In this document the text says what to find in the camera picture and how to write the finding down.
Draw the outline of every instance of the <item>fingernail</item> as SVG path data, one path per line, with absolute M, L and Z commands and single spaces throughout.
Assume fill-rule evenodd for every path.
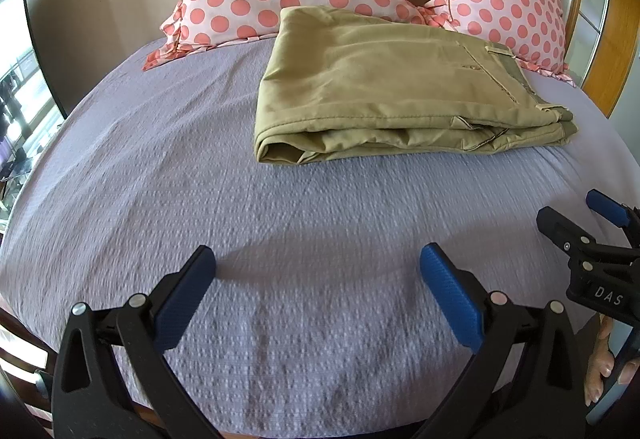
M 618 377 L 618 382 L 620 385 L 628 385 L 631 383 L 631 380 L 634 379 L 634 374 L 636 373 L 636 369 L 634 369 L 630 365 L 625 365 L 620 372 L 620 376 Z

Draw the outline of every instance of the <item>blue pad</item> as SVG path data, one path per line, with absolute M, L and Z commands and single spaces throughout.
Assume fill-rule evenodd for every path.
M 480 286 L 476 277 L 468 271 L 459 271 L 437 244 L 422 248 L 420 273 L 447 317 L 458 342 L 476 354 L 484 340 L 482 311 L 467 294 L 458 275 L 469 275 Z
M 587 206 L 619 228 L 626 228 L 631 222 L 628 213 L 620 204 L 597 190 L 591 190 L 587 194 Z
M 162 353 L 174 348 L 184 334 L 209 285 L 216 277 L 216 257 L 208 247 L 194 258 L 154 319 L 154 348 Z

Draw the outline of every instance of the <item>khaki pants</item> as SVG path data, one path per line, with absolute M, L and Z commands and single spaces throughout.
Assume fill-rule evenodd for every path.
M 504 45 L 324 7 L 286 8 L 281 18 L 258 91 L 259 162 L 492 154 L 577 132 Z

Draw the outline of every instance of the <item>bed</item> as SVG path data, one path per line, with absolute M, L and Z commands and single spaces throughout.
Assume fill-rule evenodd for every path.
M 427 418 L 468 359 L 419 280 L 428 242 L 517 303 L 563 301 L 576 330 L 592 316 L 566 300 L 566 259 L 535 216 L 550 205 L 624 245 L 584 198 L 597 188 L 640 204 L 640 167 L 580 88 L 525 71 L 575 115 L 580 132 L 561 148 L 273 167 L 250 144 L 273 40 L 143 72 L 160 45 L 80 101 L 12 213 L 0 291 L 52 348 L 73 303 L 119 305 L 206 244 L 218 275 L 166 354 L 178 379 L 222 431 L 334 437 Z

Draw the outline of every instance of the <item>silver bolt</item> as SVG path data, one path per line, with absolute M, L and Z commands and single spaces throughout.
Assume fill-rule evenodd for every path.
M 142 293 L 136 293 L 131 298 L 129 298 L 129 305 L 131 307 L 142 307 L 146 302 L 146 296 Z
M 564 305 L 562 305 L 562 303 L 558 300 L 553 300 L 549 304 L 549 308 L 556 314 L 562 314 L 562 312 L 564 311 Z
M 491 301 L 496 305 L 505 305 L 509 299 L 502 291 L 494 291 L 491 293 Z
M 71 312 L 76 316 L 84 314 L 85 311 L 86 311 L 86 304 L 82 302 L 78 302 L 77 304 L 74 304 L 73 307 L 71 307 Z

